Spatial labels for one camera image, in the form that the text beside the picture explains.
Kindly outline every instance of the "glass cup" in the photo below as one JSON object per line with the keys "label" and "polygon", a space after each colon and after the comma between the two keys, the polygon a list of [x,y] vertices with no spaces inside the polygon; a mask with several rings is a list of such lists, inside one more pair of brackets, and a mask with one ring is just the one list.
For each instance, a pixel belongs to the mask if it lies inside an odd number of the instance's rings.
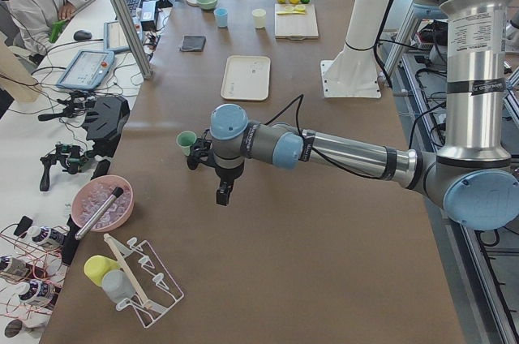
{"label": "glass cup", "polygon": [[196,133],[193,131],[183,131],[179,135],[177,135],[177,145],[182,150],[182,153],[186,156],[189,156],[189,152],[191,151],[191,146],[196,141]]}
{"label": "glass cup", "polygon": [[254,19],[254,27],[262,29],[267,24],[267,11],[265,9],[254,9],[252,11],[252,18]]}
{"label": "glass cup", "polygon": [[227,9],[217,8],[214,11],[214,18],[217,20],[218,28],[227,28]]}

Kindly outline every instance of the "light blue cup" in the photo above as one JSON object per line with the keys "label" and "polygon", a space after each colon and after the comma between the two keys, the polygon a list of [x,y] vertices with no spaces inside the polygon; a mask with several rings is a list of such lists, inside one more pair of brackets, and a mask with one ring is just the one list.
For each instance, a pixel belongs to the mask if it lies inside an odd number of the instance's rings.
{"label": "light blue cup", "polygon": [[214,11],[214,18],[217,19],[218,28],[227,28],[227,9],[218,8]]}

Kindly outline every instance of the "black clamp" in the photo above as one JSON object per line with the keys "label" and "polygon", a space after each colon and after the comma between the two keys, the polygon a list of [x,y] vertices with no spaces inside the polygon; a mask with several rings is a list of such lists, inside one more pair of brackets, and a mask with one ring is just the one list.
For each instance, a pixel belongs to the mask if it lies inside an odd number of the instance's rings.
{"label": "black clamp", "polygon": [[214,160],[212,151],[212,141],[206,139],[208,129],[204,134],[197,138],[191,146],[189,156],[187,157],[187,167],[190,170],[196,170],[199,164],[214,168],[220,177],[220,186],[217,188],[217,204],[227,206],[229,204],[230,193],[233,191],[234,180],[243,174],[244,164],[233,169],[220,167]]}
{"label": "black clamp", "polygon": [[64,105],[65,109],[61,113],[40,114],[38,121],[49,121],[54,118],[74,118],[83,113],[86,109],[92,108],[96,101],[92,94],[88,92],[74,91],[71,92],[71,99],[56,100],[60,105]]}
{"label": "black clamp", "polygon": [[57,164],[58,161],[63,167],[63,172],[70,175],[77,174],[88,161],[88,157],[81,153],[79,145],[56,144],[54,153],[47,153],[40,158],[43,164],[43,176],[40,181],[40,191],[48,191],[50,188],[50,167]]}

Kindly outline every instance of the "cutting board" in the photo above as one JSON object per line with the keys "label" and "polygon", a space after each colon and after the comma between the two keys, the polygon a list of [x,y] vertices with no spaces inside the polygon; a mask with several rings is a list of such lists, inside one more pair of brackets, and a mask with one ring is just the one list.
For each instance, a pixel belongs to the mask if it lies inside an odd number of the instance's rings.
{"label": "cutting board", "polygon": [[277,11],[283,11],[285,6],[286,5],[280,4],[274,6],[274,28],[276,38],[288,38],[291,40],[319,38],[314,5],[305,5],[307,8],[306,14],[276,14]]}

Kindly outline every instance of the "robotic arm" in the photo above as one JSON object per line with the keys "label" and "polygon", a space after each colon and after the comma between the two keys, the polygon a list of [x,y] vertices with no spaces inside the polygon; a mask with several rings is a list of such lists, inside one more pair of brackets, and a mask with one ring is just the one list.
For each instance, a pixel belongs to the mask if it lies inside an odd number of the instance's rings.
{"label": "robotic arm", "polygon": [[202,163],[216,169],[219,204],[228,203],[245,158],[286,169],[298,160],[326,161],[359,176],[396,181],[463,226],[491,230],[506,225],[519,213],[519,182],[508,172],[510,155],[500,144],[511,1],[415,0],[420,8],[439,5],[449,21],[447,131],[438,153],[403,152],[287,125],[270,127],[250,121],[237,105],[222,105],[211,116],[213,140],[197,140],[189,167]]}

